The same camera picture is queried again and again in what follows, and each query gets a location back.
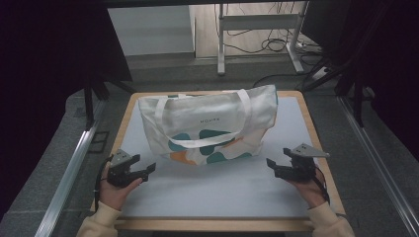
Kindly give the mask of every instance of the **hand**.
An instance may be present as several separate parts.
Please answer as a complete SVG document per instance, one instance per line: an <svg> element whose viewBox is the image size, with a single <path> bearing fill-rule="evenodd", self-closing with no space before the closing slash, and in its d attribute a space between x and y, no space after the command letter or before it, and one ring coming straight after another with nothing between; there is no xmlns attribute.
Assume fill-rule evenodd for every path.
<svg viewBox="0 0 419 237"><path fill-rule="evenodd" d="M100 198L99 200L115 209L115 210L122 210L124 203L126 202L126 197L129 195L131 191L133 191L136 187L138 187L142 183L142 179L136 179L132 181L128 186L121 189L115 187L108 183L106 177L108 176L109 165L107 165L104 169L102 177L104 177L101 181L100 187Z"/></svg>
<svg viewBox="0 0 419 237"><path fill-rule="evenodd" d="M321 184L324 184L324 176L318 169L316 169L316 177ZM287 182L296 187L302 198L304 198L305 201L307 201L309 208L318 207L326 202L321 192L321 189L314 183L314 181L310 180L304 183L295 181Z"/></svg>

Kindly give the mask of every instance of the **bag handle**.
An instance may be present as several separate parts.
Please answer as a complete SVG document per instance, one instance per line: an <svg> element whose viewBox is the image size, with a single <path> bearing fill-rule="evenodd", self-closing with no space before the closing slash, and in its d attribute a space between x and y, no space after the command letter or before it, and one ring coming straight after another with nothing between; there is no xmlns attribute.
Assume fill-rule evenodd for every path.
<svg viewBox="0 0 419 237"><path fill-rule="evenodd" d="M155 115L154 115L157 129L159 129L174 144L181 145L185 148L198 148L198 147L204 147L204 146L209 146L209 145L216 145L216 144L219 144L221 142L231 140L238 133L240 133L243 130L244 127L247 126L247 124L250 120L250 117L252 115L250 97L247 94L247 92L245 90L239 90L239 91L236 92L236 94L240 98L241 104L243 105L244 114L245 114L244 123L242 124L242 126L240 126L240 129L238 131L234 131L234 132L231 132L231 133L222 134L222 135L218 135L218 136L213 136L213 137L207 137L207 138L203 138L203 139L197 139L197 140L177 140L177 139L173 139L172 137L166 135L166 132L164 131L164 128L162 126L162 124L163 124L163 112L164 112L164 108L166 107L167 101L169 100L168 98L162 98L157 103L156 111L155 111Z"/></svg>

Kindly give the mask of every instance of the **white tote bag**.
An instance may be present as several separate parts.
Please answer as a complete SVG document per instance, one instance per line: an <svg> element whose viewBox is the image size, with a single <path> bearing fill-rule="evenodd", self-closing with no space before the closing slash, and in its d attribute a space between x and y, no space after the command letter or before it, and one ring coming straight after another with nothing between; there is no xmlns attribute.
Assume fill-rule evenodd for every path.
<svg viewBox="0 0 419 237"><path fill-rule="evenodd" d="M154 154L204 165L257 155L278 108L274 85L205 96L138 99Z"/></svg>

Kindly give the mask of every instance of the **logo on bag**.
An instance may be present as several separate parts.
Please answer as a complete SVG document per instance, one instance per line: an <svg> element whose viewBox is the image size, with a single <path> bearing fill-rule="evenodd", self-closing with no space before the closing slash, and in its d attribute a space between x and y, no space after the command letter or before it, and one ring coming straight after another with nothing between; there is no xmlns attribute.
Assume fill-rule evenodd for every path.
<svg viewBox="0 0 419 237"><path fill-rule="evenodd" d="M208 123L212 121L219 121L219 118L210 118L210 119L203 119L201 120L201 123Z"/></svg>

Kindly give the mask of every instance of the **beige sleeve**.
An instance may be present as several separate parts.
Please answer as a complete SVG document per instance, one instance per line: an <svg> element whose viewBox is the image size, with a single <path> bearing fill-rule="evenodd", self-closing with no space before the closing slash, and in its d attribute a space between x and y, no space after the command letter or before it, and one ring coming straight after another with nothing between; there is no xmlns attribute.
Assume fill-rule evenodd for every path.
<svg viewBox="0 0 419 237"><path fill-rule="evenodd" d="M338 217L327 202L310 209L308 216L314 225L313 237L355 236L348 220L343 217Z"/></svg>
<svg viewBox="0 0 419 237"><path fill-rule="evenodd" d="M116 237L118 231L114 223L121 212L108 207L99 201L98 211L86 217L77 233L77 237Z"/></svg>

